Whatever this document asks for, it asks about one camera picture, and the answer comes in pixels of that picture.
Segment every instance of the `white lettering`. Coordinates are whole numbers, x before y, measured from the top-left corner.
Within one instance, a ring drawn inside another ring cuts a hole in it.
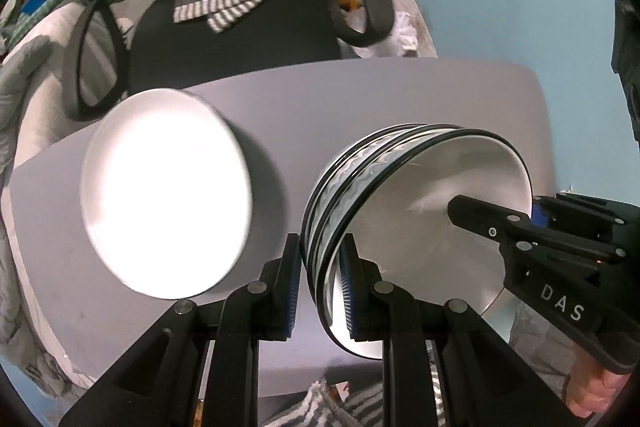
[[[576,305],[576,307],[574,308],[574,312],[571,314],[571,318],[574,321],[579,321],[580,318],[582,317],[582,315],[580,315],[580,312],[584,311],[584,307],[580,306],[580,304]]]
[[[563,295],[562,298],[556,302],[556,305],[554,306],[554,308],[562,308],[562,311],[564,312],[564,308],[566,306],[566,295]]]
[[[544,289],[542,290],[542,295],[541,297],[543,299],[545,299],[545,301],[548,301],[551,298],[551,295],[554,294],[554,289],[551,288],[551,286],[549,286],[548,284],[545,284]]]

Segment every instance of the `black and white striped cloth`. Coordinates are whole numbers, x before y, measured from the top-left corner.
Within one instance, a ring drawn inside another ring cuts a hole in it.
[[[240,17],[249,13],[263,0],[199,0],[175,7],[174,22],[180,23],[207,17],[209,27],[216,33],[223,32]]]
[[[438,425],[445,425],[444,407],[440,394],[440,380],[434,366],[431,378],[436,399]],[[382,382],[351,394],[338,405],[329,396],[326,381],[314,382],[305,399],[268,420],[263,427],[383,427],[384,397]]]

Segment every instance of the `gray table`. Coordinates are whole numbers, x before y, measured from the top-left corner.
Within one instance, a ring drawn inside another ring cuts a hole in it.
[[[232,126],[254,190],[242,257],[224,280],[194,299],[198,303],[225,298],[257,279],[262,264],[281,255],[286,234],[299,231],[326,163],[385,126],[411,121],[490,130],[522,154],[535,193],[556,189],[543,95],[535,74],[519,66],[370,58],[259,71],[190,90]],[[34,156],[10,183],[18,242],[36,297],[69,358],[92,377],[100,377],[170,305],[122,285],[84,231],[79,175],[97,125]],[[166,188],[174,182],[167,180]],[[341,378],[347,368],[371,364],[324,334],[303,279],[292,339],[260,346],[259,393],[293,393],[327,373]]]

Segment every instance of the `black chair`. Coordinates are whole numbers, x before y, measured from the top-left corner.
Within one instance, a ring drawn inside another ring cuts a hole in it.
[[[78,121],[102,117],[126,90],[184,89],[218,78],[279,66],[340,58],[337,38],[354,46],[380,42],[394,23],[392,0],[363,0],[366,29],[344,21],[338,0],[264,0],[216,34],[204,18],[174,23],[173,0],[156,0],[139,21],[127,50],[109,6],[92,3],[74,27],[63,65],[63,103]],[[92,18],[101,14],[116,54],[116,84],[96,105],[80,94],[82,46]]]

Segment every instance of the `screw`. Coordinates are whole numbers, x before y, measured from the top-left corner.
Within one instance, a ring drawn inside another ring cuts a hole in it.
[[[189,299],[182,299],[174,304],[174,312],[178,315],[186,315],[191,310],[193,310],[193,301]]]
[[[462,299],[451,299],[449,301],[449,309],[454,313],[464,313],[469,305]]]
[[[391,293],[394,286],[388,281],[378,281],[373,285],[373,289],[378,293]]]
[[[262,281],[250,282],[247,287],[249,293],[264,293],[267,291],[267,285]]]

